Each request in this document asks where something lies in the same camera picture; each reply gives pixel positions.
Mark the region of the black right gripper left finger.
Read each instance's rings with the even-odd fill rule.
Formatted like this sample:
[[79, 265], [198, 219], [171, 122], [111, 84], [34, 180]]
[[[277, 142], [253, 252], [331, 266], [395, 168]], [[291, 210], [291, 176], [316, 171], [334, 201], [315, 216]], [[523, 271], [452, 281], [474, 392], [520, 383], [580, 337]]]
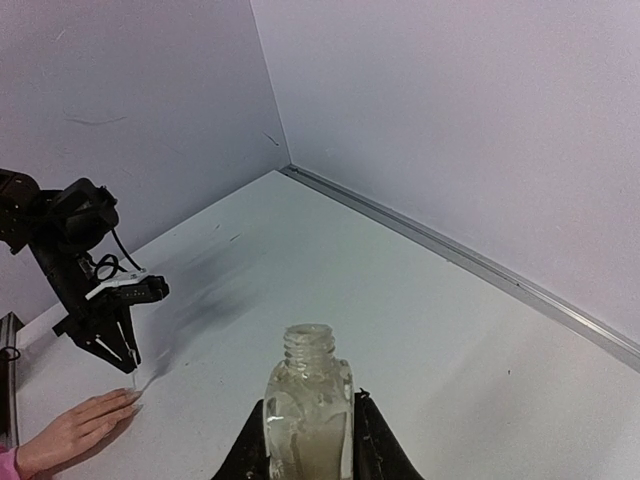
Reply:
[[251, 411], [214, 480], [268, 480], [269, 459], [265, 449], [263, 401]]

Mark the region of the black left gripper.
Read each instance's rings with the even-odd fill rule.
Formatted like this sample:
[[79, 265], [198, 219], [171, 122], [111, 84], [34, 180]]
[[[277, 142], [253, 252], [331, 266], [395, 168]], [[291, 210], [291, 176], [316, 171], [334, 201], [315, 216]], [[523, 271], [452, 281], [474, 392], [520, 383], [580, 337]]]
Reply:
[[93, 285], [69, 255], [49, 256], [49, 281], [67, 310], [62, 329], [76, 346], [125, 374], [139, 367], [130, 308], [122, 300], [107, 294], [88, 301]]

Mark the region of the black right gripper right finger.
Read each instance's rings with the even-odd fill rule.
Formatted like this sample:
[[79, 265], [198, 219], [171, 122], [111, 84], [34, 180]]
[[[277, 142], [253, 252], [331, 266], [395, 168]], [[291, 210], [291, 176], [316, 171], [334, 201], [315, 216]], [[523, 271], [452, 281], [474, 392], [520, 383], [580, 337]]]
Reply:
[[424, 479], [365, 390], [355, 394], [353, 452], [354, 479]]

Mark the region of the clear nail polish bottle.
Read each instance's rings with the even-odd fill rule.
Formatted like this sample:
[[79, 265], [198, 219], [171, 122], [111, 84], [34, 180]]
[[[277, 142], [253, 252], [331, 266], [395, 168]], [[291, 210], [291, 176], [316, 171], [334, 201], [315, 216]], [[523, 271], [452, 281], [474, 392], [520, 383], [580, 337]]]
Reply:
[[283, 342], [284, 358], [272, 370], [263, 403], [269, 477], [353, 478], [353, 374], [335, 356], [332, 328], [294, 325]]

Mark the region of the mannequin hand with nails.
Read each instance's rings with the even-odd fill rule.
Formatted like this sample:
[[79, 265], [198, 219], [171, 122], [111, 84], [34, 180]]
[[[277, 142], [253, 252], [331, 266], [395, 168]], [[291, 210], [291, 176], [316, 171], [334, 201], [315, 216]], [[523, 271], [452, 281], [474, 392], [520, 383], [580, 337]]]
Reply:
[[91, 397], [55, 418], [39, 434], [19, 446], [15, 465], [21, 479], [37, 474], [85, 454], [138, 411], [142, 392], [116, 389]]

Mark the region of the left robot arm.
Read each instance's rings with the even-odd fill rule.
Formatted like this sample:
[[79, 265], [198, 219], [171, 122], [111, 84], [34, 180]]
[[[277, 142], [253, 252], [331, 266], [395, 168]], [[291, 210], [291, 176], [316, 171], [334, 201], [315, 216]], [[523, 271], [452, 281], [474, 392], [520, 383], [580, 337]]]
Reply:
[[140, 363], [129, 307], [99, 286], [88, 252], [119, 223], [117, 200], [81, 178], [63, 190], [43, 190], [27, 174], [1, 171], [1, 241], [13, 255], [27, 247], [66, 316], [54, 327], [76, 346], [129, 374]]

